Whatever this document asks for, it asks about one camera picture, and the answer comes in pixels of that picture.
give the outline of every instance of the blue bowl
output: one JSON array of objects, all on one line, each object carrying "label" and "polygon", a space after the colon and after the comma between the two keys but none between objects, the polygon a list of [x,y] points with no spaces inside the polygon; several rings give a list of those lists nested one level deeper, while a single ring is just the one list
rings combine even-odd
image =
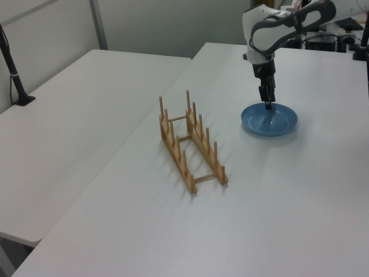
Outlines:
[{"label": "blue bowl", "polygon": [[263,136],[282,136],[295,130],[298,116],[289,107],[272,103],[267,110],[264,103],[251,105],[241,114],[242,123],[253,133]]}]

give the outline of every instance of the floor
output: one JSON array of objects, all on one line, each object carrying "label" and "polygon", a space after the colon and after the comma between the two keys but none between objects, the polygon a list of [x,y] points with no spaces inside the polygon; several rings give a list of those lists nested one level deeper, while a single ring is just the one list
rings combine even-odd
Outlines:
[{"label": "floor", "polygon": [[0,277],[12,276],[31,251],[31,247],[0,238]]}]

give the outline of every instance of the wooden peg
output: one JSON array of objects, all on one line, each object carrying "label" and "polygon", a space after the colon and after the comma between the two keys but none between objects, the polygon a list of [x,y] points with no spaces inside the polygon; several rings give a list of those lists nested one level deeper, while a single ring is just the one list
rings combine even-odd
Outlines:
[{"label": "wooden peg", "polygon": [[221,179],[224,181],[225,180],[225,166],[221,167]]},{"label": "wooden peg", "polygon": [[163,98],[162,97],[159,97],[159,103],[160,103],[160,119],[163,120],[164,110],[163,110]]},{"label": "wooden peg", "polygon": [[187,159],[186,159],[186,152],[182,151],[182,157],[183,157],[183,165],[184,165],[184,176],[187,176]]},{"label": "wooden peg", "polygon": [[200,139],[202,141],[202,138],[204,137],[204,130],[202,129],[202,114],[198,115],[198,121],[200,124]]},{"label": "wooden peg", "polygon": [[214,141],[214,165],[218,164],[218,143]]},{"label": "wooden peg", "polygon": [[190,110],[191,110],[191,104],[190,104],[190,92],[186,91],[186,95],[187,95],[187,111],[190,114]]},{"label": "wooden peg", "polygon": [[191,192],[191,193],[196,192],[195,179],[194,179],[194,176],[193,176],[193,175],[191,175],[191,187],[190,187],[190,192]]},{"label": "wooden peg", "polygon": [[206,127],[206,150],[208,151],[208,153],[210,152],[210,135],[208,127]]},{"label": "wooden peg", "polygon": [[194,126],[196,127],[197,119],[196,119],[196,104],[192,102],[192,112],[194,114]]},{"label": "wooden peg", "polygon": [[179,145],[179,136],[175,136],[175,144],[176,144],[176,147],[177,147],[178,161],[180,161],[180,145]]},{"label": "wooden peg", "polygon": [[172,147],[174,146],[174,128],[173,128],[173,122],[170,122],[171,125],[171,138],[172,138]]},{"label": "wooden peg", "polygon": [[165,127],[167,130],[165,130],[166,133],[169,133],[169,119],[168,119],[168,110],[164,110],[164,118],[165,118]]}]

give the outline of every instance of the black cable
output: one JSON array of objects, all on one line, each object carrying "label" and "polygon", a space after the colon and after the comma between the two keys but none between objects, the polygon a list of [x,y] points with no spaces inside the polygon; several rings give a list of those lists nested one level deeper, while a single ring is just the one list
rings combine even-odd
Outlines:
[{"label": "black cable", "polygon": [[337,35],[334,35],[334,34],[316,35],[316,36],[310,36],[309,38],[304,39],[304,40],[302,41],[302,43],[307,42],[307,41],[309,41],[309,40],[311,40],[311,39],[324,38],[325,36],[334,36],[335,38],[337,38],[337,37],[338,37]]},{"label": "black cable", "polygon": [[13,97],[12,97],[12,76],[10,75],[10,102],[12,103],[12,105],[14,105],[14,102],[13,102]]}]

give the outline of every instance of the equipment in background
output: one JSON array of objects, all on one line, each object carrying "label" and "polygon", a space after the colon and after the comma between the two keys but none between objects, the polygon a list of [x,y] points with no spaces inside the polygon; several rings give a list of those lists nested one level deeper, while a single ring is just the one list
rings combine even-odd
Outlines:
[{"label": "equipment in background", "polygon": [[355,53],[353,53],[352,59],[356,61],[366,61],[368,54],[368,39],[369,39],[369,17],[365,23],[362,41],[360,45],[355,45]]},{"label": "equipment in background", "polygon": [[361,26],[359,23],[357,23],[354,19],[351,17],[338,20],[336,21],[336,24],[340,26],[343,30],[350,32],[350,31],[361,31],[363,30],[363,26]]},{"label": "equipment in background", "polygon": [[336,51],[337,36],[333,33],[318,33],[318,32],[307,32],[306,33],[306,50],[316,51]]},{"label": "equipment in background", "polygon": [[7,68],[9,69],[10,76],[13,79],[14,85],[16,86],[17,91],[18,91],[18,101],[12,104],[18,105],[18,106],[26,106],[27,104],[29,104],[36,98],[33,96],[27,95],[27,93],[25,93],[24,91],[21,79],[18,75],[17,68],[13,62],[12,55],[10,55],[9,43],[4,33],[4,30],[1,27],[1,24],[0,24],[0,48],[4,56]]},{"label": "equipment in background", "polygon": [[[168,148],[177,168],[179,169],[183,180],[185,181],[190,193],[197,193],[196,183],[202,182],[206,179],[216,177],[222,185],[228,183],[228,177],[225,174],[225,168],[218,161],[218,147],[217,142],[214,141],[214,149],[210,146],[209,128],[206,128],[206,134],[202,128],[202,115],[199,115],[199,120],[196,117],[195,102],[190,104],[190,92],[187,91],[187,110],[183,117],[168,119],[167,109],[163,110],[163,100],[159,97],[160,103],[160,133],[165,146]],[[185,119],[187,123],[187,136],[174,136],[173,121]],[[180,143],[182,141],[192,140],[204,157],[213,174],[202,176],[194,179],[187,167],[186,152],[180,150]]]}]

